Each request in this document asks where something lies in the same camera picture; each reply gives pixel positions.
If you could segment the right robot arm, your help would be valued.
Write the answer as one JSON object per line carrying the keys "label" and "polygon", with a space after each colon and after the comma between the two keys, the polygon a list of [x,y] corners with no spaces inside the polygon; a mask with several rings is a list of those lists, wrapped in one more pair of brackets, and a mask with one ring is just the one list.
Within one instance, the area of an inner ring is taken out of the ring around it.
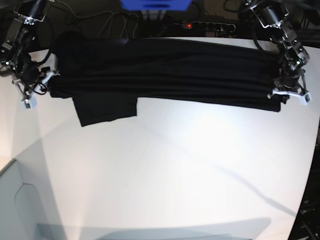
{"label": "right robot arm", "polygon": [[[46,18],[52,6],[52,0],[2,0],[0,8],[14,8],[14,17],[0,43],[0,76],[12,77],[12,83],[24,97],[31,94],[45,95],[47,86],[45,79],[50,79],[49,67],[39,70],[52,54],[55,43],[55,30],[52,22]],[[33,61],[29,55],[29,47],[36,38],[36,27],[46,22],[50,32],[50,46],[43,60]]]}

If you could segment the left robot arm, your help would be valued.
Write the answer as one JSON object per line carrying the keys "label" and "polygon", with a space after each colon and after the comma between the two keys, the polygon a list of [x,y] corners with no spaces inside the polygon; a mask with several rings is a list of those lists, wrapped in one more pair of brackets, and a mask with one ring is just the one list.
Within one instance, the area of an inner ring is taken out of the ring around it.
{"label": "left robot arm", "polygon": [[285,99],[296,97],[302,105],[307,105],[312,97],[307,90],[303,67],[309,62],[310,56],[288,20],[288,10],[282,3],[274,0],[245,0],[243,3],[241,11],[250,11],[255,16],[252,37],[257,48],[262,49],[255,28],[261,25],[270,32],[270,40],[277,45],[279,51],[277,62],[281,69],[279,77],[274,79],[275,88],[271,95],[284,96]]}

